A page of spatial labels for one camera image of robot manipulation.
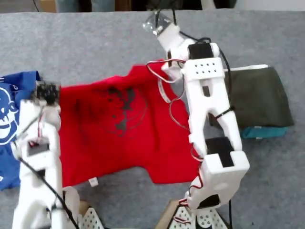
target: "shirt tag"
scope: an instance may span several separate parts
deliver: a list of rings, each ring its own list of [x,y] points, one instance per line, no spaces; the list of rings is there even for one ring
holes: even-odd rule
[[[96,177],[89,179],[89,183],[91,185],[91,187],[95,187],[99,185],[99,181],[97,180]]]
[[[171,102],[171,100],[167,97],[165,90],[163,88],[162,80],[158,79],[158,88],[160,95],[162,96],[163,100],[167,102],[168,104]]]

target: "gray carpet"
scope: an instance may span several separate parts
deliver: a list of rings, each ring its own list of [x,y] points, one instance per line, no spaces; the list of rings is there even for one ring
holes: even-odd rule
[[[147,16],[0,15],[0,73],[38,69],[62,85],[125,75],[135,63],[164,56],[157,40],[142,29]],[[233,219],[237,229],[304,228],[305,13],[181,11],[177,20],[190,35],[210,36],[232,67],[266,63],[279,72],[296,125],[282,138],[244,141],[251,168],[233,198]],[[153,228],[169,199],[181,198],[188,187],[154,185],[141,168],[101,177],[99,183],[77,188],[107,227]],[[18,188],[0,192],[1,229],[10,228],[17,199]],[[220,212],[227,218],[227,206]]]

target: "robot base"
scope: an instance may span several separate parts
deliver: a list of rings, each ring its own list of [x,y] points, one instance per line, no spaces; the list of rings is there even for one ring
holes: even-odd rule
[[[189,221],[191,215],[186,207],[178,206],[171,200],[155,229],[229,229],[228,223],[216,210],[197,210],[197,217],[190,223],[177,222],[174,217]]]

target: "clear plastic part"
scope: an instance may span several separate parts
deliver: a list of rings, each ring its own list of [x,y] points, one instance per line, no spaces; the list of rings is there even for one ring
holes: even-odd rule
[[[159,36],[171,23],[172,20],[164,14],[154,11],[143,23],[143,28],[148,32],[152,32],[155,36]]]

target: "fabric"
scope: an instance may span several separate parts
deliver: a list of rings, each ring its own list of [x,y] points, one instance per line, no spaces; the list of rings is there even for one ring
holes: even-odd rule
[[[30,98],[36,80],[40,80],[37,71],[0,78],[0,190],[20,185],[19,162],[12,155],[10,141],[16,137],[20,101]]]
[[[160,64],[153,68],[166,77]],[[173,99],[170,85],[163,86]],[[125,77],[63,87],[60,105],[64,186],[130,167],[146,168],[154,183],[196,177],[198,162],[190,153],[189,132],[170,118],[157,77],[145,65],[134,66]],[[182,101],[172,105],[172,113],[187,125]]]
[[[294,124],[287,95],[273,67],[231,71],[231,76],[230,102],[240,129],[254,126],[286,127]],[[225,83],[228,87],[227,73]],[[210,118],[210,121],[212,125],[216,124],[215,119]]]
[[[288,131],[288,127],[246,127],[242,130],[242,138],[270,138],[283,137]]]

